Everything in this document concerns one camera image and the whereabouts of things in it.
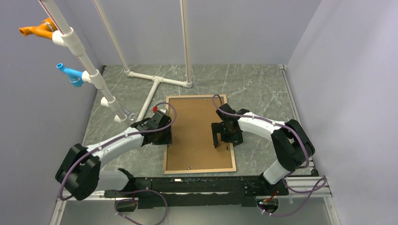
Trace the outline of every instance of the wooden frame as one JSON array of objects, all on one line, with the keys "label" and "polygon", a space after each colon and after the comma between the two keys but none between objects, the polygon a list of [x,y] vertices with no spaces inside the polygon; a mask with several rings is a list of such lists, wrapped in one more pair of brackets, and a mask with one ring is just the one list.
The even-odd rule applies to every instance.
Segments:
[{"label": "wooden frame", "polygon": [[[227,95],[220,95],[223,98],[224,103],[227,103]],[[166,102],[169,102],[171,98],[212,98],[213,95],[180,95],[180,96],[167,96]],[[230,143],[229,150],[231,154],[232,167],[231,168],[221,168],[221,169],[197,169],[197,170],[167,170],[167,146],[164,148],[164,158],[163,158],[163,174],[182,174],[182,173],[219,173],[219,172],[235,172],[236,162],[233,144]]]}]

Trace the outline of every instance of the blue pipe fitting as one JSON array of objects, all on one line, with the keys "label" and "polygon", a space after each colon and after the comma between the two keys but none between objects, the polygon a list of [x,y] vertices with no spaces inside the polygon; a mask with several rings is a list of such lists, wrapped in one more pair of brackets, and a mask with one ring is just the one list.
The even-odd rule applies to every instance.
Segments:
[{"label": "blue pipe fitting", "polygon": [[71,68],[66,68],[62,63],[59,63],[57,65],[57,68],[61,72],[68,75],[69,81],[72,83],[73,86],[81,87],[83,85],[83,83],[84,83],[84,81],[82,79],[83,72],[77,71],[77,70],[71,69]]}]

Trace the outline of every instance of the gray floor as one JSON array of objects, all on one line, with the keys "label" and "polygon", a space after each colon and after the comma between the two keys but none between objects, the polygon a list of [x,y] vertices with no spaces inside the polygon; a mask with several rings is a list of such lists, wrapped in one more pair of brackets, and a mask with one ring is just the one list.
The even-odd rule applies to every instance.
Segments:
[{"label": "gray floor", "polygon": [[[290,213],[302,198],[280,198],[275,214]],[[115,215],[114,201],[67,201],[60,225],[131,225],[130,221]],[[141,223],[155,224],[163,216],[165,208],[136,210],[126,216]],[[239,205],[169,207],[162,225],[330,225],[330,218],[323,198],[311,197],[305,207],[289,217],[262,215],[256,207]]]},{"label": "gray floor", "polygon": [[[185,66],[134,65],[137,73],[185,80]],[[120,104],[139,113],[152,82],[125,76],[122,66],[108,66],[103,74],[109,89]],[[195,65],[193,87],[186,89],[170,84],[160,84],[150,104],[166,100],[168,95],[226,94],[229,105],[239,110],[245,108],[273,120],[294,119],[283,75],[277,65]],[[83,145],[90,145],[119,134],[125,128],[113,122],[114,113],[100,105],[97,93]],[[199,173],[167,176],[240,176],[259,175],[276,159],[271,142],[250,133],[243,133],[243,144],[236,146],[236,172]],[[161,177],[163,175],[163,146],[146,145],[131,150],[108,163],[104,170],[124,168],[134,176]],[[295,174],[310,174],[299,169]]]}]

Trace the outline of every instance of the white wall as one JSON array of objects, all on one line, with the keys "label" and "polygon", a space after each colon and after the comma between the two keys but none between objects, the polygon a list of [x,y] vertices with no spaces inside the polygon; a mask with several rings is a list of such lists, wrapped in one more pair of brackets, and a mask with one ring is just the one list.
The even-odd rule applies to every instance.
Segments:
[{"label": "white wall", "polygon": [[[99,66],[68,6],[56,1]],[[0,7],[0,224],[45,225],[60,184],[54,176],[70,146],[82,141],[95,88],[74,88],[57,63],[83,70],[77,58],[51,40],[24,37],[47,15],[37,1],[3,1]]]},{"label": "white wall", "polygon": [[398,1],[323,0],[288,63],[342,224],[398,221]]},{"label": "white wall", "polygon": [[[184,63],[179,0],[99,2],[130,64]],[[188,0],[194,64],[287,64],[321,0]],[[121,64],[92,1],[68,0],[101,64]]]}]

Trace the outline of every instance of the orange object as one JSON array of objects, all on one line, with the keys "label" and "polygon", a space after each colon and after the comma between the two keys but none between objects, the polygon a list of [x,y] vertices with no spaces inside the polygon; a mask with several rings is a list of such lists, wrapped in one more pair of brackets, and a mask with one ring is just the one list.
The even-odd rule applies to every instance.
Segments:
[{"label": "orange object", "polygon": [[43,20],[43,22],[37,27],[21,27],[19,32],[28,36],[30,34],[34,34],[36,36],[42,38],[52,39],[53,32],[57,30],[57,27],[54,25],[53,21],[50,18]]}]

